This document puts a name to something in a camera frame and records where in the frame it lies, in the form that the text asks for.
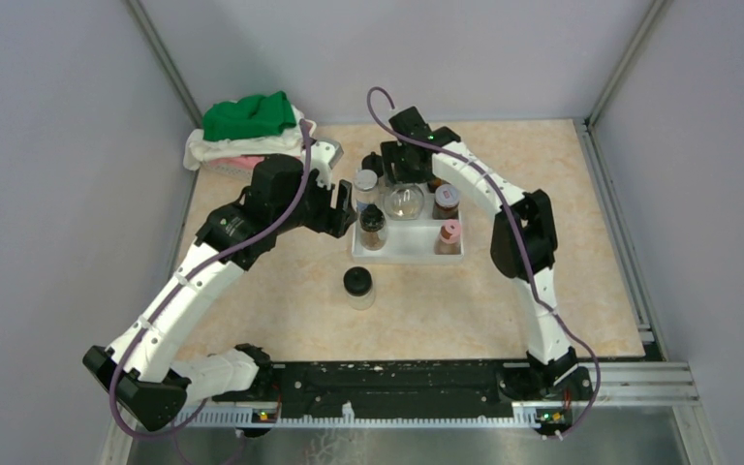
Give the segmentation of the pink lid spice jar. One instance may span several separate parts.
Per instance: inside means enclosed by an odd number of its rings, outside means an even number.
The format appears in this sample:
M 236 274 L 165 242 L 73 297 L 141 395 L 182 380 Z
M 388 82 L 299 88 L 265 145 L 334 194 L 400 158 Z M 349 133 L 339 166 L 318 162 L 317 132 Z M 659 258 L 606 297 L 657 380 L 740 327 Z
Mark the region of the pink lid spice jar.
M 460 255 L 462 250 L 462 225 L 457 219 L 444 221 L 435 242 L 436 255 Z

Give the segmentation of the silver perforated lid shaker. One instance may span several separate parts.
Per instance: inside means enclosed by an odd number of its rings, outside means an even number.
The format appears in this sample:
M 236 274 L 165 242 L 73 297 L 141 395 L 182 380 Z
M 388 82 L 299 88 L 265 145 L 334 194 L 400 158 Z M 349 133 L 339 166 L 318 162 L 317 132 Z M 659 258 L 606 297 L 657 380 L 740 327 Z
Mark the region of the silver perforated lid shaker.
M 379 176 L 373 170 L 359 170 L 353 179 L 356 211 L 361 214 L 364 209 L 378 202 Z

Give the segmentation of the black grinder top jar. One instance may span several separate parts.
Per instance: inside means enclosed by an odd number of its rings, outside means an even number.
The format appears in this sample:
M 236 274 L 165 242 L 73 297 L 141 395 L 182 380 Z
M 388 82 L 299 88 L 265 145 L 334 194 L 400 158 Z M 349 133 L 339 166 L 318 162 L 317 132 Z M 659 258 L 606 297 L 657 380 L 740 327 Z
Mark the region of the black grinder top jar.
M 376 251 L 387 242 L 387 222 L 384 212 L 375 204 L 366 206 L 360 213 L 360 243 L 363 248 Z

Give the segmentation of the red lid sauce jar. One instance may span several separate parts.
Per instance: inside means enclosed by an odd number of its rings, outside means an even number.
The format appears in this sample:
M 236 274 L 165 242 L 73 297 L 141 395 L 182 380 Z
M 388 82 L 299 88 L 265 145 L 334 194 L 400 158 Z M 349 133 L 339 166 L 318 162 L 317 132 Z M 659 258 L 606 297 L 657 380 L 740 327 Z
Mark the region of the red lid sauce jar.
M 436 190 L 445 183 L 446 181 L 441 178 L 434 178 L 426 183 L 426 187 L 430 193 L 434 194 Z

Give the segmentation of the white divided plastic tray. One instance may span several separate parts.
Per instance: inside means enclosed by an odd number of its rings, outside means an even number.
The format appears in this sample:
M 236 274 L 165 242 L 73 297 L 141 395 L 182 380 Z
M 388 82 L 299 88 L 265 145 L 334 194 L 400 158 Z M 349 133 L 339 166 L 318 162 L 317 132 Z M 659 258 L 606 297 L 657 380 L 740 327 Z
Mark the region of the white divided plastic tray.
M 385 177 L 379 179 L 379 197 L 377 205 L 383 212 L 383 195 L 393 186 Z M 376 251 L 362 247 L 360 243 L 359 217 L 355 222 L 352 237 L 351 255 L 359 264 L 455 264 L 462 261 L 465 255 L 462 231 L 462 250 L 460 255 L 436 255 L 435 242 L 442 223 L 446 220 L 432 218 L 434 194 L 425 185 L 419 184 L 424 192 L 424 207 L 417 218 L 412 221 L 394 221 L 384 212 L 387 222 L 387 242 Z

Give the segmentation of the clear lid glass jar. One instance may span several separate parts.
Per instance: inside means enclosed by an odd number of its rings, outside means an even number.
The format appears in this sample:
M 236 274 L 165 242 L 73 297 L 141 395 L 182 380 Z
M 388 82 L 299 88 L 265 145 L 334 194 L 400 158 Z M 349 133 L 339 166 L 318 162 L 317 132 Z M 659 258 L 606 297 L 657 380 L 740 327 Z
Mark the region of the clear lid glass jar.
M 424 192 L 418 184 L 397 184 L 383 195 L 385 214 L 394 221 L 417 220 L 424 207 Z

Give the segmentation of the black cap glass jar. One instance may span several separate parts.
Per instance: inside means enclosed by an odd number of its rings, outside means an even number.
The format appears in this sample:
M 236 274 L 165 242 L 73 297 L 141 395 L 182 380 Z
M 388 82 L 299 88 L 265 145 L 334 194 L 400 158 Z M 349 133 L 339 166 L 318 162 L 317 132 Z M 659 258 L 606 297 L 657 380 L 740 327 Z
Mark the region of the black cap glass jar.
M 375 288 L 371 272 L 363 266 L 349 268 L 343 276 L 343 286 L 349 305 L 363 311 L 372 307 Z

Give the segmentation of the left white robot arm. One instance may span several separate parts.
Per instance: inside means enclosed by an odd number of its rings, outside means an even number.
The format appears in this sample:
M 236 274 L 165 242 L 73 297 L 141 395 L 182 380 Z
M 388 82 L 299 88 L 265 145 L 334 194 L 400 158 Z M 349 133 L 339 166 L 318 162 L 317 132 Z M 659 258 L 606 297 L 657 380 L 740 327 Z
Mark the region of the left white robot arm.
M 192 361 L 175 358 L 218 297 L 270 252 L 279 235 L 297 228 L 340 238 L 357 215 L 352 184 L 323 182 L 326 170 L 288 155 L 259 162 L 233 202 L 212 210 L 165 287 L 108 346 L 93 346 L 83 364 L 107 390 L 118 418 L 131 414 L 162 434 L 188 403 L 240 392 L 260 400 L 270 392 L 271 359 L 238 344 Z

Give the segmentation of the black cap sesame jar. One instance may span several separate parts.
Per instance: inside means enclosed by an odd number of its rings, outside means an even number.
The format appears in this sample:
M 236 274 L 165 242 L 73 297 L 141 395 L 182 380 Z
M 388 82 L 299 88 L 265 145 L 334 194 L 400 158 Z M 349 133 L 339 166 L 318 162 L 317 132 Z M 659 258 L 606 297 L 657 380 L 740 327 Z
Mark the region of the black cap sesame jar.
M 366 155 L 361 160 L 361 168 L 366 171 L 373 171 L 378 179 L 385 176 L 383 157 L 375 152 Z

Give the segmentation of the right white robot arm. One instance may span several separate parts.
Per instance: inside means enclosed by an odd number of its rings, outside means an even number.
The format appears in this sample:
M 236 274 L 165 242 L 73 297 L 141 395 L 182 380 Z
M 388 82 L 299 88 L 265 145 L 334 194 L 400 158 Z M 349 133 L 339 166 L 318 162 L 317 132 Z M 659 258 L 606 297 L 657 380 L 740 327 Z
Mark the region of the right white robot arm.
M 577 365 L 575 349 L 557 310 L 554 254 L 558 237 L 549 195 L 525 191 L 474 155 L 448 127 L 431 129 L 415 107 L 397 112 L 380 127 L 398 148 L 388 172 L 395 179 L 449 182 L 493 218 L 492 262 L 517 288 L 527 313 L 529 385 L 542 399 L 554 399 Z

